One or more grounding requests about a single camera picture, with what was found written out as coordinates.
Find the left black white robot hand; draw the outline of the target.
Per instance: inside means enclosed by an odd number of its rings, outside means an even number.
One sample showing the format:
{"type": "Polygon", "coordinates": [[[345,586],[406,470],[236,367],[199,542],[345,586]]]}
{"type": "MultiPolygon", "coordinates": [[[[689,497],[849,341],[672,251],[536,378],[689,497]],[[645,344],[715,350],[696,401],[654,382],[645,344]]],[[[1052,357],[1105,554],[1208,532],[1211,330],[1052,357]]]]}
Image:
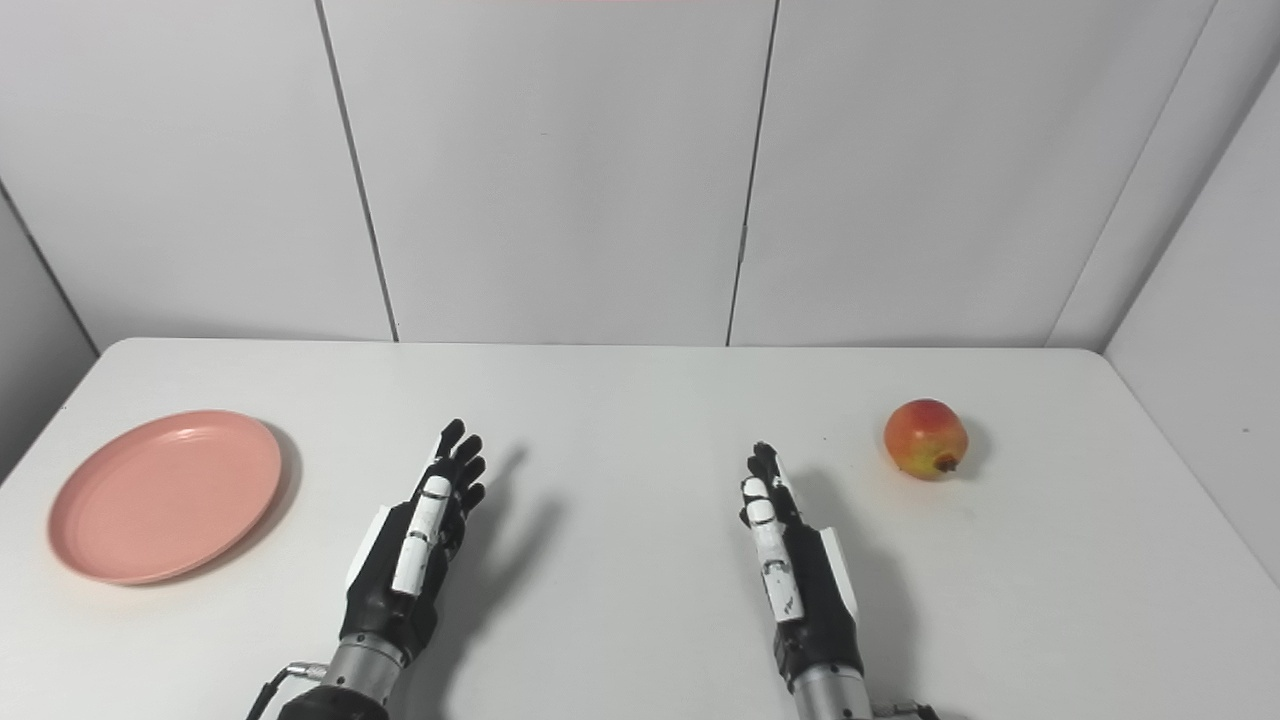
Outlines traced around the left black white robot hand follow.
{"type": "Polygon", "coordinates": [[[340,638],[361,635],[396,650],[403,664],[425,651],[438,624],[436,598],[465,542],[471,511],[484,500],[483,441],[465,421],[447,424],[404,502],[372,529],[346,592],[340,638]]]}

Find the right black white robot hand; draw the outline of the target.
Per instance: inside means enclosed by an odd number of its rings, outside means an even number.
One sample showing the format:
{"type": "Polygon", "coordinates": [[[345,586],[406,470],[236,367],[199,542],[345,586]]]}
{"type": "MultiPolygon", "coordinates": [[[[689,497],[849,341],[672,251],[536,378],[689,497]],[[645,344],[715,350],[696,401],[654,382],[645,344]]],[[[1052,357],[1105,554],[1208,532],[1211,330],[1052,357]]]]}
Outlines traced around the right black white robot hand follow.
{"type": "Polygon", "coordinates": [[[773,446],[755,443],[746,465],[739,518],[755,546],[783,683],[795,691],[801,675],[814,667],[863,675],[856,601],[838,538],[833,529],[805,521],[773,446]]]}

